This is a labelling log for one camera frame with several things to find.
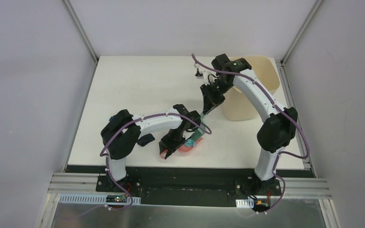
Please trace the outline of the pink plastic dustpan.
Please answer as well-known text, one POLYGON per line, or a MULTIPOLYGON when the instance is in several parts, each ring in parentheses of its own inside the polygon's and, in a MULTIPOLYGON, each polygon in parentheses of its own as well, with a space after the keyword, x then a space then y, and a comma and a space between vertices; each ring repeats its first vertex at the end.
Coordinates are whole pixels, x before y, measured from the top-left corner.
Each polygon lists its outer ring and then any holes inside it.
MULTIPOLYGON (((178 152, 180 152, 182 154, 188 154, 189 151, 191 151, 195 146, 197 146, 202 140, 203 140, 202 137, 198 138, 196 141, 193 141, 192 139, 188 139, 184 145, 182 145, 180 148, 178 148, 178 152)), ((167 153, 168 153, 167 149, 161 149, 160 157, 162 159, 165 159, 167 153)))

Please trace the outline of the green hand brush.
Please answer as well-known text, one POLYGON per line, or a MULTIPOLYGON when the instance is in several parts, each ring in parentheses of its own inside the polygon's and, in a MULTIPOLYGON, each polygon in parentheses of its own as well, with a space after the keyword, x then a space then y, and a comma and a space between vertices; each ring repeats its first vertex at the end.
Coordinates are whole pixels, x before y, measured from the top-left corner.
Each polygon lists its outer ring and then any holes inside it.
MULTIPOLYGON (((206 114, 201 113, 201 126, 203 127, 204 119, 206 117, 206 114)), ((194 133, 190 136, 190 139, 197 144, 197 141, 201 139, 204 135, 204 131, 201 129, 196 129, 194 133)))

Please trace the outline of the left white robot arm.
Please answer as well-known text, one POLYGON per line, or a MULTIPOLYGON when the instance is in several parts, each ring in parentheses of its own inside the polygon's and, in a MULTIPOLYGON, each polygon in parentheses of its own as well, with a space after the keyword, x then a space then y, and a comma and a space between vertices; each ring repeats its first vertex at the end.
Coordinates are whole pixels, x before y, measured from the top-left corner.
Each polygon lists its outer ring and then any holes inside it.
POLYGON ((193 128, 206 127, 197 111, 189 112, 182 104, 149 115, 131 114, 126 109, 119 111, 100 132, 104 145, 100 156, 106 159, 109 188, 114 192, 125 188, 126 158, 136 144, 151 142, 151 134, 167 130, 159 141, 159 154, 167 159, 186 143, 184 132, 193 128))

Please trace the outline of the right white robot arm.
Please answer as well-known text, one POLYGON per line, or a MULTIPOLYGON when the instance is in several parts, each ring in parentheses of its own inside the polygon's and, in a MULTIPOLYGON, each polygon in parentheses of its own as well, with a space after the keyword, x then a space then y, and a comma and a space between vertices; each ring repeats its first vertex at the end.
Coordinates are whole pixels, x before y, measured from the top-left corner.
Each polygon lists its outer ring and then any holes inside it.
POLYGON ((286 108, 275 100, 244 58, 230 60, 226 54, 221 54, 212 60, 211 65, 207 69, 215 72, 216 79, 200 87, 203 115, 221 105, 225 101, 225 93, 236 87, 262 119, 263 125, 257 133, 261 152, 251 177, 250 188, 258 195, 264 194, 276 179, 274 174, 278 153, 284 151, 295 137, 298 113, 294 107, 286 108))

